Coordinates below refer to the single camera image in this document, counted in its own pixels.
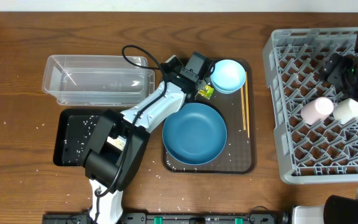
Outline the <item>green yellow snack wrapper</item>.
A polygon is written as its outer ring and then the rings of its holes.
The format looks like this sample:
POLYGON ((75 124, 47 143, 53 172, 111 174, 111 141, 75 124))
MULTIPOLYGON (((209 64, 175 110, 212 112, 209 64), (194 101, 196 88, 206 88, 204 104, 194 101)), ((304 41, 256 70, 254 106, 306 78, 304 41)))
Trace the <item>green yellow snack wrapper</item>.
POLYGON ((214 88, 211 87, 210 85, 205 85, 204 87, 202 87, 202 89, 200 89, 197 94, 206 98, 206 99, 210 99, 212 97, 214 93, 214 88))

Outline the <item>small white cup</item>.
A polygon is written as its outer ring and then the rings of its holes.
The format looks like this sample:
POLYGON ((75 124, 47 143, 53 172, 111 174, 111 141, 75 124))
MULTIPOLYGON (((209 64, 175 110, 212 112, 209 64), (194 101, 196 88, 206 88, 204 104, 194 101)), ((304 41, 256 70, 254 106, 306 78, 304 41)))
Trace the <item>small white cup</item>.
POLYGON ((358 101, 348 98, 337 104, 333 110, 335 120, 339 120, 341 124, 346 124, 352 119, 358 118, 358 101))

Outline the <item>pink plastic cup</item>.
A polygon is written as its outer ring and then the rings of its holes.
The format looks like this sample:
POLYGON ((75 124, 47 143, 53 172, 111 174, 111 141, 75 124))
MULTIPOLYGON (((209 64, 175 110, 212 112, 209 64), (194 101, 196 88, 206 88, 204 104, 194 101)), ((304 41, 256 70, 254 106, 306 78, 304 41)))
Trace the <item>pink plastic cup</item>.
POLYGON ((327 97, 319 97, 301 109, 301 118, 303 121, 312 125, 318 121, 324 121, 334 110, 333 102, 327 97))

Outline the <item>dark blue plate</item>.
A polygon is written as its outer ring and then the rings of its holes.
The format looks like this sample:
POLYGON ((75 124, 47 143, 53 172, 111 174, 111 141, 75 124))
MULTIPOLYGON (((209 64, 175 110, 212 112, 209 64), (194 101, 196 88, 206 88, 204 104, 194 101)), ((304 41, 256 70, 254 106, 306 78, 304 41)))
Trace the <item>dark blue plate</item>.
POLYGON ((214 108, 202 103, 188 103, 167 117, 162 140, 174 159, 200 166, 222 153, 227 141, 227 127, 214 108))

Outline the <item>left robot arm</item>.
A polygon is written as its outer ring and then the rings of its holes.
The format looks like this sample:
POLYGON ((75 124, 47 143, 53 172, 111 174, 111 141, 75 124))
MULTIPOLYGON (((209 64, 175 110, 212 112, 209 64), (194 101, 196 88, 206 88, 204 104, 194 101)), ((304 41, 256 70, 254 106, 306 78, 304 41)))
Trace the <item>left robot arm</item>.
POLYGON ((90 223, 119 221, 123 191, 139 170, 151 132, 210 81, 214 62, 195 52, 186 64, 173 55, 158 69, 158 88, 128 110, 106 110, 80 157, 93 191, 90 223))

